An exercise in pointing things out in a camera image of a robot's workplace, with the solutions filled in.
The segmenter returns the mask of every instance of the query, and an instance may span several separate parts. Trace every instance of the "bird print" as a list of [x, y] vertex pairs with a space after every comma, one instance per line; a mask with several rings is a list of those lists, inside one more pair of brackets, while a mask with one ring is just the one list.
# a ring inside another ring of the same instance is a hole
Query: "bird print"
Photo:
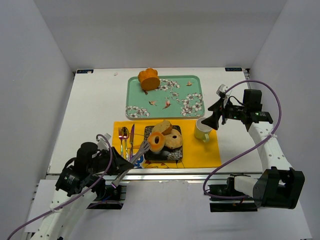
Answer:
[[157, 101], [149, 101], [149, 104], [150, 104], [150, 105], [157, 106], [157, 105], [156, 105], [156, 102], [157, 102]]
[[188, 81], [188, 83], [186, 84], [188, 87], [192, 86], [193, 82]]
[[165, 102], [165, 107], [162, 108], [162, 109], [167, 109], [168, 107], [170, 107], [170, 105], [171, 105], [171, 103], [170, 103], [170, 101], [168, 100], [168, 101]]

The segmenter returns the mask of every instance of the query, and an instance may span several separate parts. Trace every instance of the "bread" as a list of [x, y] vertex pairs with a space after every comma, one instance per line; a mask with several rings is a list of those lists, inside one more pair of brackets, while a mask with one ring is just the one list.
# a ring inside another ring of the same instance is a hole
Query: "bread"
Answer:
[[152, 152], [160, 152], [165, 146], [165, 136], [161, 132], [154, 132], [148, 137], [150, 150]]
[[164, 145], [170, 149], [180, 148], [183, 144], [182, 135], [176, 129], [172, 129], [171, 133], [165, 135]]
[[145, 91], [155, 90], [160, 85], [158, 72], [152, 68], [147, 68], [146, 70], [141, 71], [138, 75], [138, 80], [141, 88]]
[[152, 133], [159, 132], [163, 135], [168, 135], [171, 133], [172, 125], [168, 120], [164, 120], [163, 122], [158, 123], [152, 129]]

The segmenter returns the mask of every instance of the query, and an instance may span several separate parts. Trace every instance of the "patterned plate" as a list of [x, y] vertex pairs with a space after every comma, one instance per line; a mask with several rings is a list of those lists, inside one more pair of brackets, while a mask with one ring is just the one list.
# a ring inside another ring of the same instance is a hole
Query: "patterned plate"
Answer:
[[160, 86], [143, 91], [137, 77], [128, 81], [125, 114], [129, 119], [199, 118], [205, 114], [200, 79], [159, 76]]
[[[148, 137], [151, 134], [152, 129], [154, 126], [146, 126], [144, 129], [144, 140], [147, 140]], [[178, 125], [174, 125], [173, 129], [176, 129], [181, 133], [181, 128]], [[182, 154], [182, 146], [179, 148], [175, 149], [170, 149], [166, 146], [163, 147], [163, 149], [160, 152], [153, 152], [151, 150], [147, 151], [144, 154], [144, 159], [145, 160], [175, 160], [175, 161], [180, 161], [183, 157]]]

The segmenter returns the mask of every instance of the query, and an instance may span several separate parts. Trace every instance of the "silverware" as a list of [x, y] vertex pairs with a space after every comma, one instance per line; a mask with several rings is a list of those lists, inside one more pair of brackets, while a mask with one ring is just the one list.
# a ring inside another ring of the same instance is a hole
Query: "silverware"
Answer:
[[[143, 141], [140, 145], [138, 152], [133, 156], [130, 163], [135, 164], [140, 159], [140, 157], [144, 153], [146, 153], [149, 149], [150, 149], [150, 144], [147, 141]], [[129, 172], [129, 170], [126, 170], [126, 171], [122, 172], [121, 174], [119, 174], [116, 177], [116, 179], [112, 181], [111, 186], [114, 188], [118, 187], [121, 180], [127, 175], [128, 172]]]
[[119, 139], [120, 139], [120, 141], [121, 141], [121, 157], [124, 157], [124, 149], [123, 149], [123, 147], [122, 147], [122, 139], [124, 139], [122, 127], [119, 127], [119, 128], [118, 128], [118, 131], [119, 131]]
[[128, 146], [127, 146], [127, 140], [129, 139], [130, 133], [128, 128], [123, 127], [123, 139], [124, 139], [124, 149], [125, 149], [125, 159], [129, 161], [129, 154], [128, 154]]
[[135, 125], [133, 124], [130, 132], [130, 160], [134, 156], [134, 137], [135, 137]]

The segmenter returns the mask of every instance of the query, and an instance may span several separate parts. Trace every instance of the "light green mug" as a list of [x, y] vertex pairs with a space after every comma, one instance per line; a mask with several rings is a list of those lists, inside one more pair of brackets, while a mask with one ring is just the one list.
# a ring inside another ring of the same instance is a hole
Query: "light green mug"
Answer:
[[212, 128], [201, 123], [201, 121], [204, 119], [206, 119], [206, 118], [201, 117], [195, 122], [194, 136], [197, 139], [201, 139], [203, 142], [207, 143], [210, 140], [209, 134], [212, 131]]

